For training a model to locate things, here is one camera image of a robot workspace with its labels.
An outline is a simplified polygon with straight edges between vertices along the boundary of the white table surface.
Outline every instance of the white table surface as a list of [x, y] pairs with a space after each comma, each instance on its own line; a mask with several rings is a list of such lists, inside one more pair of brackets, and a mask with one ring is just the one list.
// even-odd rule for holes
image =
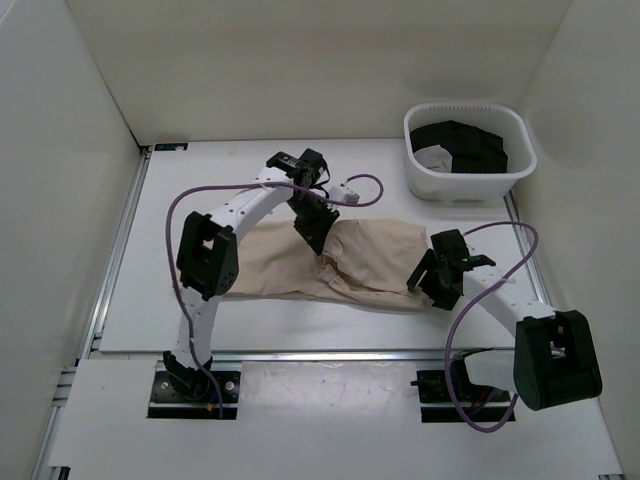
[[[405, 181], [404, 141], [309, 140], [190, 143], [186, 151], [154, 152], [144, 181], [123, 263], [111, 298], [100, 345], [103, 352], [159, 352], [173, 347], [179, 307], [171, 290], [164, 248], [164, 219], [169, 203], [182, 191], [204, 184], [251, 181], [277, 151], [294, 156], [305, 148], [321, 152], [332, 180], [373, 173], [385, 185], [382, 200], [368, 208], [341, 209], [343, 218], [401, 218], [425, 225], [428, 232], [468, 230], [508, 220], [502, 200], [489, 203], [431, 203], [414, 197]], [[376, 186], [358, 180], [351, 187], [363, 200]], [[207, 192], [185, 199], [177, 208], [173, 244], [177, 251], [182, 222], [193, 210], [207, 212], [233, 192]], [[292, 219], [287, 205], [265, 221]], [[468, 238], [480, 253], [506, 271], [520, 258], [511, 227], [478, 232]], [[514, 278], [531, 291], [524, 270]], [[221, 304], [212, 348], [224, 351], [331, 351], [370, 349], [441, 349], [456, 311], [424, 313], [381, 311], [304, 300], [232, 300]], [[460, 328], [455, 345], [511, 346], [508, 332], [480, 307]]]
[[155, 364], [82, 361], [49, 464], [70, 467], [69, 480], [597, 480], [621, 473], [596, 400], [540, 412], [520, 403], [515, 422], [486, 435], [461, 423], [421, 423], [408, 364], [388, 372], [270, 364], [243, 367], [235, 421], [148, 419]]

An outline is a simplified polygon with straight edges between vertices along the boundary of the folded fabric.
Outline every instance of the folded fabric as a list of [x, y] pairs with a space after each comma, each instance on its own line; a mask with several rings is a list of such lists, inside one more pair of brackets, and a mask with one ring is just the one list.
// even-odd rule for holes
[[240, 243], [240, 274], [230, 293], [424, 310], [431, 301], [409, 292], [406, 281], [426, 248], [423, 226], [339, 220], [316, 256], [293, 222], [261, 223]]

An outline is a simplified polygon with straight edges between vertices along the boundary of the beige wall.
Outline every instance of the beige wall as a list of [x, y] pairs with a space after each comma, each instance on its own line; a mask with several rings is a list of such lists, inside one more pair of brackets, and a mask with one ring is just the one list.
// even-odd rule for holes
[[521, 105], [539, 163], [518, 188], [552, 296], [591, 322], [602, 407], [630, 478], [640, 478], [639, 25], [637, 0], [574, 0]]
[[63, 0], [0, 20], [0, 478], [28, 478], [139, 158]]
[[402, 136], [429, 99], [514, 105], [570, 0], [68, 0], [143, 144]]

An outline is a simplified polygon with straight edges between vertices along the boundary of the white laundry basket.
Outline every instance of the white laundry basket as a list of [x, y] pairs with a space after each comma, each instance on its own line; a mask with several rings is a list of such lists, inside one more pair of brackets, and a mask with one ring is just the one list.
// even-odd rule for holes
[[[423, 167], [411, 148], [411, 131], [454, 120], [500, 135], [509, 157], [507, 173], [443, 173]], [[491, 200], [501, 198], [536, 168], [537, 158], [524, 121], [513, 110], [495, 104], [424, 103], [404, 117], [405, 169], [409, 189], [425, 200]]]

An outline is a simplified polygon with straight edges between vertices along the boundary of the beige cloth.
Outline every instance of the beige cloth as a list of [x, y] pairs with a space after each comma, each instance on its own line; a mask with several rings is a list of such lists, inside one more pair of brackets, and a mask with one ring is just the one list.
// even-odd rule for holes
[[409, 292], [406, 281], [426, 248], [419, 225], [340, 220], [316, 256], [292, 222], [261, 223], [240, 243], [240, 274], [230, 293], [424, 310], [431, 301]]

